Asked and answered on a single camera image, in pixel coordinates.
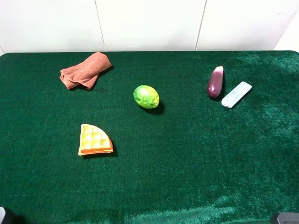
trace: white tile wall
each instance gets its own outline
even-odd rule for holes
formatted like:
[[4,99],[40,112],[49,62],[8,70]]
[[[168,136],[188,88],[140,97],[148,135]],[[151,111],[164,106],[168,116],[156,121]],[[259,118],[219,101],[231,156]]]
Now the white tile wall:
[[0,0],[4,52],[104,50],[94,0]]
[[275,50],[294,50],[299,52],[299,11],[280,38]]
[[96,0],[107,51],[195,50],[205,0]]
[[3,54],[4,54],[4,52],[3,52],[3,50],[0,47],[0,56],[3,55]]
[[197,50],[273,50],[299,0],[208,0]]

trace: tile grout line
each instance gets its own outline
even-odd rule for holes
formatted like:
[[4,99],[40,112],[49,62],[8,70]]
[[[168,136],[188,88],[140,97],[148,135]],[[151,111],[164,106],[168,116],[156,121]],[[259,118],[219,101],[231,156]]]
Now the tile grout line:
[[201,30],[202,22],[203,22],[203,20],[204,20],[205,11],[206,11],[206,3],[207,3],[207,0],[206,0],[206,2],[205,2],[204,10],[203,10],[203,12],[202,12],[202,17],[201,17],[201,21],[200,21],[200,26],[199,26],[198,36],[197,36],[196,45],[195,45],[195,51],[197,51],[197,46],[198,46],[198,41],[199,41],[200,30]]
[[4,52],[4,50],[2,49],[2,47],[0,46],[0,50],[2,50],[3,51],[3,53],[5,54],[5,52]]
[[101,27],[100,16],[99,16],[98,7],[97,7],[97,1],[94,0],[94,3],[95,3],[95,8],[96,8],[96,10],[97,10],[97,16],[98,16],[98,20],[99,20],[99,25],[100,25],[100,30],[101,30],[102,40],[103,40],[104,49],[105,49],[105,52],[106,52],[106,46],[105,46],[105,42],[104,42],[104,36],[103,36],[103,32],[102,32],[102,27]]

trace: green carpet surface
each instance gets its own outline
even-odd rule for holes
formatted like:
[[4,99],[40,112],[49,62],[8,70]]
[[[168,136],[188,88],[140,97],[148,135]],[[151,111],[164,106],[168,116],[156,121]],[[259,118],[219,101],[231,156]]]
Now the green carpet surface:
[[[107,52],[91,90],[59,71],[92,53],[0,57],[0,206],[25,224],[229,224],[299,212],[299,54]],[[206,85],[223,66],[233,109]],[[139,85],[160,104],[142,109]],[[78,156],[80,126],[115,152]]]

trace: green lime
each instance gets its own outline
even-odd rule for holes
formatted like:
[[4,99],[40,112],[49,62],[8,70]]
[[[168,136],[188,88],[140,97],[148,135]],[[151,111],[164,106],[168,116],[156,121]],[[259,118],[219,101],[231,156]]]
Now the green lime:
[[133,92],[133,97],[138,105],[146,109],[157,107],[160,100],[157,91],[148,85],[138,86]]

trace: waffle slice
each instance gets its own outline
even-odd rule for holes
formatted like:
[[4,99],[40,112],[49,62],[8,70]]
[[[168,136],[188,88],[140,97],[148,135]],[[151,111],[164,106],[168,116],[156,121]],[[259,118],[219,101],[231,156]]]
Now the waffle slice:
[[93,125],[81,125],[78,155],[112,152],[112,142],[103,130]]

